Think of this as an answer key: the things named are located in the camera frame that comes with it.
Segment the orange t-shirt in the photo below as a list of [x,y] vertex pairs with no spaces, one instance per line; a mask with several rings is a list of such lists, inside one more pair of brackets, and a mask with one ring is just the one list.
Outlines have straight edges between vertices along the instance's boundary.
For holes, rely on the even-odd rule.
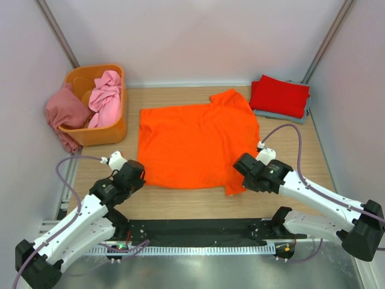
[[208,104],[141,110],[138,156],[147,185],[171,189],[224,187],[228,196],[244,192],[233,168],[243,154],[257,155],[259,124],[235,89]]

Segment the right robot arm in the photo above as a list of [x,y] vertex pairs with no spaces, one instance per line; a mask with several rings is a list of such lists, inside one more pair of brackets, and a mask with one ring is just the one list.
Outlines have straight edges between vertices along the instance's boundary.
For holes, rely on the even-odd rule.
[[268,192],[296,199],[319,212],[306,215],[279,209],[271,223],[277,238],[290,233],[306,234],[332,241],[353,257],[370,262],[384,235],[384,214],[379,203],[361,203],[338,195],[308,179],[274,156],[242,154],[234,169],[243,176],[243,186],[251,191]]

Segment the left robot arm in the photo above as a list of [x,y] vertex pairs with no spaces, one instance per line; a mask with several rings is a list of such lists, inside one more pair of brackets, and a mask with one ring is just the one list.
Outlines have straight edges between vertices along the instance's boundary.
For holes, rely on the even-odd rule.
[[15,248],[13,287],[23,278],[31,288],[53,288],[67,268],[84,252],[110,239],[120,241],[128,219],[115,209],[145,183],[145,168],[135,160],[108,160],[111,176],[96,181],[78,206],[33,242]]

